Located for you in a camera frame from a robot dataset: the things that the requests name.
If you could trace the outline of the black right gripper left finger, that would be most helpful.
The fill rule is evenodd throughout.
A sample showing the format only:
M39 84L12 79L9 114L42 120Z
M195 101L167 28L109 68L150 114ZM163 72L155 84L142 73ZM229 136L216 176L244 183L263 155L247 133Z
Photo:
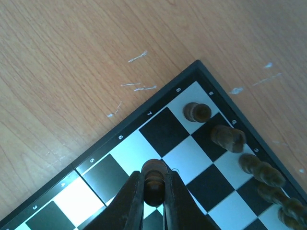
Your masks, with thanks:
M144 174L134 171L109 206L86 230L141 230L144 212Z

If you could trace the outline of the dark brown rook piece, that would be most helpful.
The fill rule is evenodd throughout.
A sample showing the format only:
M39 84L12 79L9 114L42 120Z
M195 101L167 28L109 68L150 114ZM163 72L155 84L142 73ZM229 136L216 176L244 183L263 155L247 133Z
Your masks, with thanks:
M212 111L204 103L191 102L184 106L183 114L188 121L205 123L211 118Z

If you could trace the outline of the dark brown knight piece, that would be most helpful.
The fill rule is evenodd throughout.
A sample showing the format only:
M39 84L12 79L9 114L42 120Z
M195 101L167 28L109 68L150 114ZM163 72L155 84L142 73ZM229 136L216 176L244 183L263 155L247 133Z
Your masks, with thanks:
M232 153L241 153L247 141L243 131L224 125L213 127L211 130L211 140Z
M307 207L298 199L289 198L280 187L259 184L258 194L269 203L279 204L287 216L294 218L300 224L307 224Z

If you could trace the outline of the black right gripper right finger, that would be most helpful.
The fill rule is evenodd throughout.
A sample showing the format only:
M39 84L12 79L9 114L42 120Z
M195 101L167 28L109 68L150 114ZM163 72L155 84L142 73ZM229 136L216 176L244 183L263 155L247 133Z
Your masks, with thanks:
M163 229L165 230L216 230L196 205L178 172L165 175Z

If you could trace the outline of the dark brown chess piece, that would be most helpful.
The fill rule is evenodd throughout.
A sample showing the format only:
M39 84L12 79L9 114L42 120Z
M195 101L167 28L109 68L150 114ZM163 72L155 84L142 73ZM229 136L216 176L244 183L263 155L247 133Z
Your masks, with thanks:
M273 168L269 163L261 161L253 154L242 154L238 163L245 173L253 175L257 181L268 186L283 187L286 183L286 179L279 170Z
M287 226L290 229L293 230L307 230L306 227L299 224L297 220L295 220L292 217L287 216L282 208L279 208L278 210L278 219L280 222L282 222L285 226Z

